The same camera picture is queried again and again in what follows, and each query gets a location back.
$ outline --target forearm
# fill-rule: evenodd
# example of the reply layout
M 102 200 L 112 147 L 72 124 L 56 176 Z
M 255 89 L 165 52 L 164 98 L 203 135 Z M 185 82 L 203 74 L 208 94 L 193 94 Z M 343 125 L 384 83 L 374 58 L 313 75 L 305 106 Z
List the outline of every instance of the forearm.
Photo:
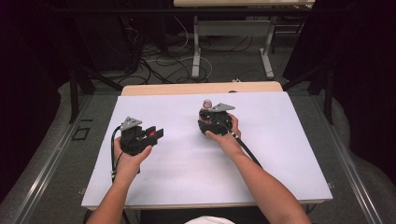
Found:
M 234 154 L 231 158 L 271 223 L 310 223 L 298 201 L 277 179 L 243 153 Z
M 88 223 L 120 223 L 129 185 L 114 183 Z

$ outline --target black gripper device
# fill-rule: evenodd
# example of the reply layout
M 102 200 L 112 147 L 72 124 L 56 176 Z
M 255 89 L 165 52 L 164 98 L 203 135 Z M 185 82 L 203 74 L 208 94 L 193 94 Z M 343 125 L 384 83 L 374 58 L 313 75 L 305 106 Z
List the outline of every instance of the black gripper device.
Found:
M 163 137 L 163 129 L 156 131 L 152 126 L 145 131 L 140 126 L 121 131 L 121 149 L 124 153 L 135 156 L 142 152 L 147 146 L 155 146 L 158 139 Z
M 206 131 L 210 131 L 215 134 L 224 135 L 233 127 L 233 120 L 226 111 L 206 111 L 204 117 L 204 120 L 198 120 L 198 126 L 203 134 L 205 134 Z

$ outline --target person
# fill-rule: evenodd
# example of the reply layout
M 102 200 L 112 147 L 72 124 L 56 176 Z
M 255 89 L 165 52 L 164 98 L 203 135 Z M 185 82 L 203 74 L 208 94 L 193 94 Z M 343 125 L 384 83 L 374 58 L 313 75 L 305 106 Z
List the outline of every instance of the person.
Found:
M 232 114 L 229 115 L 233 120 L 233 132 L 241 137 L 237 117 Z M 207 131 L 205 134 L 208 138 L 216 141 L 224 153 L 233 161 L 250 194 L 270 223 L 311 223 L 293 194 L 281 182 L 249 158 L 231 133 L 217 135 Z M 114 148 L 115 158 L 118 158 L 121 154 L 120 138 L 115 139 Z M 128 188 L 137 175 L 140 163 L 149 155 L 151 150 L 152 147 L 148 146 L 136 156 L 123 154 L 120 157 L 114 183 L 88 223 L 120 223 Z

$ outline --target white table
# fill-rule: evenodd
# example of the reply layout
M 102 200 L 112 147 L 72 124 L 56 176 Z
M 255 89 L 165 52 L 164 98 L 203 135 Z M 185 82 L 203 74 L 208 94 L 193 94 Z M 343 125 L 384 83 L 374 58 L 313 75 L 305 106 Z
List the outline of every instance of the white table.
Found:
M 313 5 L 315 0 L 175 0 L 176 7 L 274 7 Z M 270 21 L 199 21 L 194 17 L 194 58 L 192 77 L 199 76 L 201 49 L 200 35 L 263 35 L 264 48 L 260 49 L 265 75 L 274 79 L 274 72 L 268 58 L 276 26 L 276 17 Z
M 141 173 L 129 189 L 125 207 L 162 209 L 255 204 L 231 160 L 198 128 L 198 111 L 204 99 L 236 107 L 230 112 L 239 118 L 243 141 L 263 168 L 280 180 L 300 203 L 331 200 L 332 194 L 288 94 L 279 91 L 280 85 L 275 82 L 250 85 L 245 82 L 129 87 L 114 108 L 81 205 L 95 209 L 110 188 L 110 138 L 127 116 L 142 120 L 143 129 L 163 128 L 164 137 L 143 161 Z M 194 94 L 220 92 L 224 86 L 223 91 L 238 92 Z M 157 94 L 155 88 L 163 88 L 163 91 Z M 178 91 L 187 94 L 176 94 Z M 133 92 L 138 95 L 127 96 Z

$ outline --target dark background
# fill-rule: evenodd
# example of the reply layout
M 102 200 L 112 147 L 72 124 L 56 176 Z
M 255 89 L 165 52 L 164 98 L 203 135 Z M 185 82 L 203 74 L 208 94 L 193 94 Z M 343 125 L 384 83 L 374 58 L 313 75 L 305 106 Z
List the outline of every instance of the dark background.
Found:
M 68 6 L 64 0 L 49 2 L 56 7 Z M 349 2 L 317 0 L 315 7 L 344 7 Z M 78 24 L 70 18 L 49 21 L 42 8 L 44 4 L 1 1 L 0 71 L 4 80 L 1 105 L 6 121 L 0 139 L 1 201 L 53 121 L 60 103 L 57 89 L 68 81 L 67 65 L 72 61 L 95 68 L 92 50 L 86 45 L 90 39 L 81 35 Z M 162 1 L 163 7 L 169 4 Z M 343 48 L 336 66 L 334 97 L 349 119 L 350 149 L 396 183 L 396 16 L 390 6 L 390 0 L 368 1 L 359 9 L 353 40 Z M 348 19 L 309 18 L 284 77 L 293 80 L 320 63 L 345 20 Z M 53 23 L 62 25 L 72 49 L 63 48 L 52 29 Z M 173 33 L 171 27 L 165 22 L 160 31 Z

